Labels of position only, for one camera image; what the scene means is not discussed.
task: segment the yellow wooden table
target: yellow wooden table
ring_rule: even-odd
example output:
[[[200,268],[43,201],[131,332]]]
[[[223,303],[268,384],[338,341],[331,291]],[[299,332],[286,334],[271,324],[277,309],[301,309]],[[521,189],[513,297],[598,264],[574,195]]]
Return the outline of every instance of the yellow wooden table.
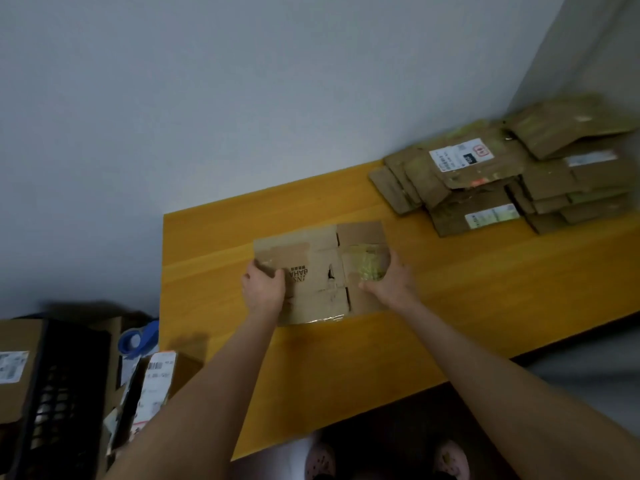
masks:
[[[523,219],[438,238],[398,217],[360,165],[167,214],[160,346],[210,358],[243,320],[252,241],[308,226],[382,220],[425,303],[511,357],[640,310],[640,216],[536,236]],[[240,457],[443,382],[391,312],[279,328],[236,446]]]

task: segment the left hand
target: left hand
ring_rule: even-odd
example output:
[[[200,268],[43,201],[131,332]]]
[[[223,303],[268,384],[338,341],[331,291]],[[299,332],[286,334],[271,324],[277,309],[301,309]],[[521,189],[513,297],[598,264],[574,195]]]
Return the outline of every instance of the left hand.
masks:
[[[284,302],[284,270],[276,271],[273,278],[258,269],[255,260],[246,267],[242,277],[242,295],[249,313],[267,313],[278,316]]]

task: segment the pink slipper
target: pink slipper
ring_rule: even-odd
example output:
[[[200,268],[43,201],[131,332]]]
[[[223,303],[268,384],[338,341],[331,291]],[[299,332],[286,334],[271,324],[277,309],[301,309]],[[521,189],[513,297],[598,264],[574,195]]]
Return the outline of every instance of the pink slipper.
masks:
[[[318,443],[307,455],[305,480],[313,480],[321,474],[335,476],[335,455],[331,446]]]
[[[433,471],[434,473],[444,472],[457,480],[470,480],[471,478],[467,455],[457,443],[451,440],[441,443],[436,448]]]

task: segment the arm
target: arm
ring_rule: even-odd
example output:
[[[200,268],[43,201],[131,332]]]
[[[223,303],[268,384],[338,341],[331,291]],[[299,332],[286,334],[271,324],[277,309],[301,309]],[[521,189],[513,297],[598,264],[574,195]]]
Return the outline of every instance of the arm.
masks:
[[[638,439],[431,313],[394,251],[384,279],[360,286],[404,317],[521,478],[640,475]]]
[[[226,478],[285,292],[282,270],[270,278],[253,262],[242,282],[244,323],[139,433],[108,479]]]

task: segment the forearm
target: forearm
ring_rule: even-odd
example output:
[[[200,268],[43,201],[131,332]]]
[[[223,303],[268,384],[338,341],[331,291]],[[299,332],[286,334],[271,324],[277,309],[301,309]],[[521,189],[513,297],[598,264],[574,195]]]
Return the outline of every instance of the forearm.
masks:
[[[130,444],[118,479],[225,477],[276,315],[250,314],[235,334]]]
[[[631,478],[640,444],[587,405],[492,354],[420,303],[400,310],[523,479]]]

